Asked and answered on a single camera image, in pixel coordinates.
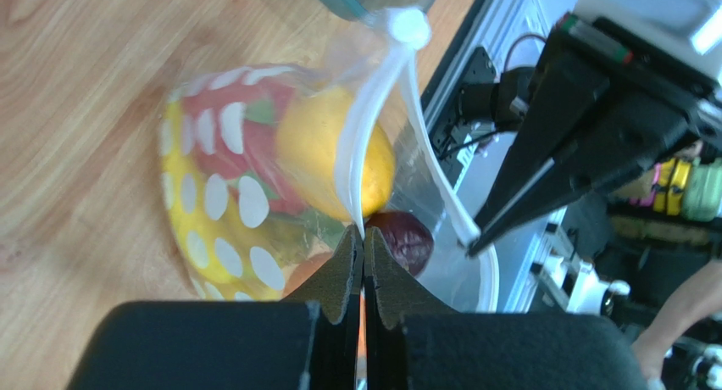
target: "bag handle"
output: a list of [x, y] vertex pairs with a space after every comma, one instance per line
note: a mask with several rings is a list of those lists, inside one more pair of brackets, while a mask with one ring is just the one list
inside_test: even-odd
[[436, 161], [421, 111], [416, 75], [416, 52], [425, 47], [431, 38], [429, 21], [424, 12], [418, 8], [387, 8], [381, 14], [369, 18], [367, 23], [372, 28], [385, 32], [389, 40], [389, 51], [378, 68], [361, 86], [348, 111], [336, 153], [334, 167], [336, 195], [357, 225], [361, 237], [364, 237], [361, 205], [364, 159], [381, 109], [398, 81], [406, 104], [408, 120], [433, 181], [439, 188], [447, 215], [459, 242], [468, 246], [479, 238], [479, 227], [458, 200]]

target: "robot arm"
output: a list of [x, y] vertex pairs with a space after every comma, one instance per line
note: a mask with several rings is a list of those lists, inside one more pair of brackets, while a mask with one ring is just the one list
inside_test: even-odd
[[[677, 3], [684, 13], [669, 11]], [[524, 124], [475, 217], [483, 235], [469, 255], [700, 138], [722, 147], [720, 4], [580, 0], [549, 36], [529, 100], [509, 106]]]

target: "wooden table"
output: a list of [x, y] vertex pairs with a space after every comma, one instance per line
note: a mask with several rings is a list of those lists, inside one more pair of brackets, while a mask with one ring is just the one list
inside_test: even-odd
[[[430, 11], [422, 87], [472, 1]], [[170, 87], [313, 65], [345, 24], [318, 0], [0, 0], [0, 388], [63, 387], [117, 304], [194, 298], [158, 179]]]

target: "yellow fruit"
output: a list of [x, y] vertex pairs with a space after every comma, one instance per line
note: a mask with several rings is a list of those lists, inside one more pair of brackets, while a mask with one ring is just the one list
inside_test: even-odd
[[[338, 137], [352, 103], [352, 93], [341, 87], [294, 101], [276, 133], [279, 165], [298, 195], [340, 221], [351, 218], [336, 197], [333, 171]], [[364, 216], [386, 206], [395, 171], [393, 147], [377, 125], [364, 160], [361, 189]]]

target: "plastic bag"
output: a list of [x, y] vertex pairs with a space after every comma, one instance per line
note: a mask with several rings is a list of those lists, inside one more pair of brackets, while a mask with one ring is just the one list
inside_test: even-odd
[[[426, 135], [415, 53], [429, 39], [420, 10], [388, 9], [337, 37], [318, 69], [245, 66], [173, 92], [164, 198], [201, 297], [282, 298], [346, 225], [363, 235], [364, 217], [383, 209], [411, 211], [432, 232], [450, 222], [456, 245], [479, 236]], [[408, 117], [380, 117], [397, 82]]]

